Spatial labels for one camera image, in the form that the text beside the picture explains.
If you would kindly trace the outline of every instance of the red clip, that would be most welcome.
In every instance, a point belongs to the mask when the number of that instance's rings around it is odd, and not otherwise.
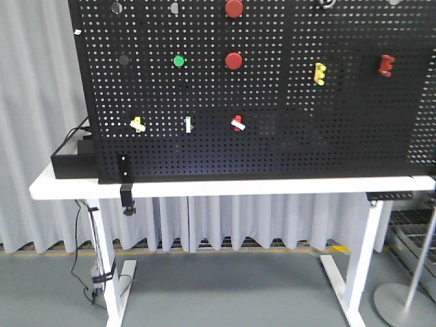
[[[395,57],[388,56],[387,54],[383,54],[381,56],[381,63],[379,68],[379,73],[386,77],[391,77],[391,70],[394,68],[392,63],[395,61]]]
[[[237,115],[233,118],[233,120],[237,121],[238,123],[242,123],[242,121],[243,121],[243,117],[237,114]],[[235,127],[234,127],[234,130],[235,130],[235,131],[240,131],[240,128],[235,126]]]

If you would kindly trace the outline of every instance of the red plastic part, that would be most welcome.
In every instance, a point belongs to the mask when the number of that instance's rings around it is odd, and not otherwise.
[[[225,65],[231,70],[239,69],[243,65],[243,56],[237,52],[231,52],[225,58]]]
[[[238,123],[242,123],[242,121],[243,121],[243,117],[237,114],[237,115],[233,118],[233,120],[234,120],[234,121],[237,121]],[[234,127],[234,130],[235,130],[235,131],[240,131],[240,128],[235,126],[235,127]]]
[[[244,4],[241,0],[228,0],[225,3],[225,13],[230,18],[238,18],[243,15]]]
[[[395,57],[391,57],[387,54],[383,54],[381,56],[381,63],[379,68],[379,73],[386,77],[391,77],[392,72],[391,70],[394,69],[394,66],[392,63],[395,61]]]

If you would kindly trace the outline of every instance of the white tabletop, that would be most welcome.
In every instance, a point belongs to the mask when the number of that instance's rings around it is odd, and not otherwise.
[[[52,165],[30,186],[34,200],[110,199],[120,197],[121,184],[100,185],[96,178],[56,179]],[[255,181],[134,183],[135,198],[167,196],[236,196],[253,194],[354,193],[435,189],[429,176],[308,178]]]

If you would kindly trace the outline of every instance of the metal hook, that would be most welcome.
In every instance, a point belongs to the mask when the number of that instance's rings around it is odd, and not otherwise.
[[[332,9],[336,4],[336,0],[318,0],[322,9]]]

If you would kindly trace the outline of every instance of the white clip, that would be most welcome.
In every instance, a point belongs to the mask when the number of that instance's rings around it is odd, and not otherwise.
[[[170,9],[171,9],[171,12],[174,14],[174,15],[177,15],[180,11],[179,11],[179,8],[178,8],[178,3],[177,2],[174,2],[174,3],[171,3],[171,7],[170,7]]]
[[[336,3],[336,0],[319,0],[322,9],[332,9]]]
[[[192,132],[193,125],[191,125],[191,117],[190,116],[186,116],[186,118],[185,118],[185,127],[186,127],[187,133]]]
[[[232,120],[232,125],[239,128],[241,131],[245,129],[245,125],[242,123],[239,123],[236,119]]]

